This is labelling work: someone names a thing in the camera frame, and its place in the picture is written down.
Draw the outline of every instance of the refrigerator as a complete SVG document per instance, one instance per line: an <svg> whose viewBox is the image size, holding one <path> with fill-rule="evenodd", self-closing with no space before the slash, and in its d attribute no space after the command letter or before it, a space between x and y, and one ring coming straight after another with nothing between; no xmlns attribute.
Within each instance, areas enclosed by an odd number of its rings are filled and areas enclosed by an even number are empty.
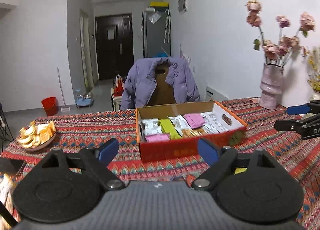
<svg viewBox="0 0 320 230"><path fill-rule="evenodd" d="M168 43L168 31L164 43L164 32L166 27L167 13L159 11L161 18L154 24L149 20L149 17L154 12L142 13L142 34L143 34L143 57L154 57L159 53L164 53L162 48L168 55L171 55L171 37Z"/></svg>

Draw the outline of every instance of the jacket collar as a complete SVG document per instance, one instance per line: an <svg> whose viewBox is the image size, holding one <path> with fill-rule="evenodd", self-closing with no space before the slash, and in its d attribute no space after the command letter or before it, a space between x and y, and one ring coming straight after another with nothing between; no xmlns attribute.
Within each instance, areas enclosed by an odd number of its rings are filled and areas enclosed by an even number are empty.
<svg viewBox="0 0 320 230"><path fill-rule="evenodd" d="M157 65L161 65L166 62L169 63L169 71L168 71L167 77L165 79L165 82L167 84L169 84L170 86L172 86L173 82L174 82L174 78L178 74L178 65L175 61L172 60L172 58L168 58L168 57L156 58L150 67L149 73L147 75L147 79L156 82L155 69L156 69Z"/></svg>

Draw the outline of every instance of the vase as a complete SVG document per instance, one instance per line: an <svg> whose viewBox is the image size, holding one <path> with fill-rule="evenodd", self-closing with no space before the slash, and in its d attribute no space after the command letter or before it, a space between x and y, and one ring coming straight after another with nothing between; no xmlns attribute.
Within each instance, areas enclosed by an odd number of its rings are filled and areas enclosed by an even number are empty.
<svg viewBox="0 0 320 230"><path fill-rule="evenodd" d="M310 101L318 101L320 100L320 92L313 90L313 95L310 97Z"/></svg>
<svg viewBox="0 0 320 230"><path fill-rule="evenodd" d="M260 84L262 89L260 106L274 110L277 106L276 96L282 94L282 86L283 67L265 63Z"/></svg>

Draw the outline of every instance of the purple puffer jacket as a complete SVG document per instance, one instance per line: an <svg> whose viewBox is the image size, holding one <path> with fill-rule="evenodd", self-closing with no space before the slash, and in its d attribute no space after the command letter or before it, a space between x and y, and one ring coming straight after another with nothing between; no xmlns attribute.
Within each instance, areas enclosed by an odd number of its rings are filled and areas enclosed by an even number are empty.
<svg viewBox="0 0 320 230"><path fill-rule="evenodd" d="M124 84L121 110L147 105L157 86L155 68L165 62L170 65L165 82L173 87L176 102L185 103L200 100L196 82L184 59L175 57L144 58L139 59L128 73Z"/></svg>

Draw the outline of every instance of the doorway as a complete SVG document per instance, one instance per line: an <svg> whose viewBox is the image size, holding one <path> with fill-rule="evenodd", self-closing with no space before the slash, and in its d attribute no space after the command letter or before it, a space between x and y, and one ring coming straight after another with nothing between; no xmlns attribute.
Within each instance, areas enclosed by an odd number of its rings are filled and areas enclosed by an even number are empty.
<svg viewBox="0 0 320 230"><path fill-rule="evenodd" d="M132 14L95 18L99 79L126 77L134 64Z"/></svg>
<svg viewBox="0 0 320 230"><path fill-rule="evenodd" d="M89 16L83 11L80 11L80 42L84 85L86 91L90 92L94 82L90 52Z"/></svg>

